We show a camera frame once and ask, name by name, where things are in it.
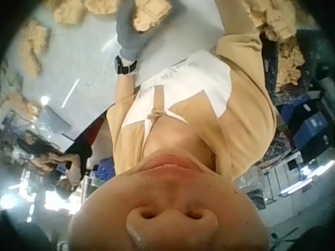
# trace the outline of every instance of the white table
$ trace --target white table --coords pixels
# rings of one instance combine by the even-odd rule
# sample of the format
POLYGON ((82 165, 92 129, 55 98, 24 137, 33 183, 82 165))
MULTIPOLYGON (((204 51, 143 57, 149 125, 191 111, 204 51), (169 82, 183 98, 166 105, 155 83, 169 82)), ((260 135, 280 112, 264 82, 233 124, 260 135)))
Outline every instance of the white table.
MULTIPOLYGON (((215 46, 222 36, 214 0, 181 2, 186 6, 185 13, 164 27, 143 51, 137 85, 191 53, 215 46)), ((75 139, 114 103, 114 58, 120 49, 116 16, 88 13, 77 26, 56 24, 43 7, 38 7, 32 16, 51 29, 49 50, 39 57, 43 72, 36 79, 24 72, 18 55, 20 33, 8 50, 9 66, 23 75, 23 94, 29 100, 50 98, 48 105, 72 126, 66 135, 75 139)))

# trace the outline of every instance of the tan uniform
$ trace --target tan uniform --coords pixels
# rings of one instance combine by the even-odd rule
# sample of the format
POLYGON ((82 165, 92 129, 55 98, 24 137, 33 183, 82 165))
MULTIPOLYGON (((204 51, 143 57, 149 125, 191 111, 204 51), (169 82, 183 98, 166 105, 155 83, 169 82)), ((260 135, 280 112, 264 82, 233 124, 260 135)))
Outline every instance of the tan uniform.
MULTIPOLYGON (((262 43, 241 0, 216 0, 226 36, 217 45, 218 57, 230 68, 232 84, 227 110, 216 117, 206 92, 180 101, 169 110, 184 118, 216 156, 216 172, 234 180, 266 152, 276 130, 272 103, 265 88, 262 43)), ((150 119, 164 110, 164 90, 155 87, 150 119)), ((142 157, 144 123, 122 128, 136 95, 107 113, 116 174, 136 166, 142 157)))

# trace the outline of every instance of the black watch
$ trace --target black watch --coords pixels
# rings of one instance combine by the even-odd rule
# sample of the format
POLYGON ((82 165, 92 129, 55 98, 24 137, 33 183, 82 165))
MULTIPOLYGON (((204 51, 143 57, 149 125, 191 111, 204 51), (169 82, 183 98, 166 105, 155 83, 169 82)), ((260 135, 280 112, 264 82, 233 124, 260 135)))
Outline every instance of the black watch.
POLYGON ((115 58, 115 70, 118 75, 119 74, 127 75, 133 72, 136 69, 136 65, 137 65, 137 61, 135 61, 134 64, 130 66, 124 66, 122 64, 122 60, 120 56, 116 56, 115 58))

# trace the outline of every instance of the lips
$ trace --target lips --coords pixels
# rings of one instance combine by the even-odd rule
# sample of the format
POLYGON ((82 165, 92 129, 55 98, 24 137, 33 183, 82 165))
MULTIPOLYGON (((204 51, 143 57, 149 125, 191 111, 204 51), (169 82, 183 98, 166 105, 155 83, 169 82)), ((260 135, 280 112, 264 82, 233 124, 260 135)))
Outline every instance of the lips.
POLYGON ((155 172, 183 172, 189 173, 201 172, 203 170, 190 159, 184 156, 178 156, 174 154, 163 154, 158 155, 148 160, 143 166, 141 166, 138 172, 146 172, 154 170, 155 172))

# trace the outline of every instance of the worker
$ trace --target worker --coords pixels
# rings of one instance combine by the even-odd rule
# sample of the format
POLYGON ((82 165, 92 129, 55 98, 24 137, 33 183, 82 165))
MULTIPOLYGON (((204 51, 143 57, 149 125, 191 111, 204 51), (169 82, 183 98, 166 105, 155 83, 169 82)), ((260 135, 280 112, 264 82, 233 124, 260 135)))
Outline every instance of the worker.
POLYGON ((87 135, 89 134, 80 135, 65 153, 57 151, 49 142, 30 131, 26 132, 25 137, 19 138, 17 143, 33 156, 30 163, 37 171, 51 173, 58 165, 66 167, 66 178, 61 179, 55 187, 58 195, 66 200, 83 180, 87 160, 92 156, 87 135))
POLYGON ((216 4, 226 31, 216 53, 196 52, 136 91, 136 60, 164 21, 139 34, 134 1, 121 2, 107 113, 117 176, 72 220, 73 250, 267 250, 266 227, 233 183, 276 130, 262 44, 242 0, 216 4))

